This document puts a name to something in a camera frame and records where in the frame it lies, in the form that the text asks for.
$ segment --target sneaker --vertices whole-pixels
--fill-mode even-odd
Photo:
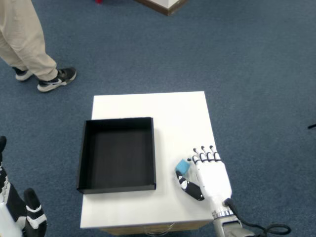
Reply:
[[[71,83],[77,75],[77,72],[74,68],[64,68],[58,70],[57,77],[52,80],[44,81],[39,80],[38,90],[40,92],[48,92],[61,85],[68,85]]]
[[[30,70],[21,71],[20,69],[13,67],[15,71],[15,79],[19,81],[25,81],[33,75],[33,73]]]

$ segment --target black box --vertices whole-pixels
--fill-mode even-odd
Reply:
[[[99,194],[154,189],[153,118],[85,122],[77,190]]]

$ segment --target white table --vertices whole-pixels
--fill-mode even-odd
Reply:
[[[154,118],[157,189],[83,195],[80,227],[212,221],[209,203],[184,193],[174,172],[192,148],[215,146],[204,92],[94,97],[92,119],[134,117]],[[192,171],[189,176],[196,181]]]

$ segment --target blue carpet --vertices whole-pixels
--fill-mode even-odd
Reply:
[[[94,95],[198,90],[240,214],[315,236],[314,0],[190,0],[169,17],[132,0],[33,3],[48,54],[59,68],[78,69],[69,86],[41,94],[34,77],[19,83],[0,62],[4,164],[20,194],[36,190],[47,237],[107,235],[79,228],[77,166]]]

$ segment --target shoe sole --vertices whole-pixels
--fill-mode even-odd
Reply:
[[[26,81],[27,79],[29,79],[31,76],[33,75],[32,72],[27,71],[25,75],[19,76],[19,75],[15,75],[15,79],[17,79],[18,81]]]
[[[62,83],[55,84],[55,85],[50,84],[50,85],[48,85],[46,87],[42,87],[42,86],[38,85],[38,90],[40,92],[49,92],[51,90],[54,90],[54,89],[60,87],[61,85],[68,85],[69,83],[71,83],[75,79],[76,76],[77,76],[77,72],[75,72],[75,74],[73,75],[72,78],[70,78],[69,80],[66,80],[66,81],[64,81]]]

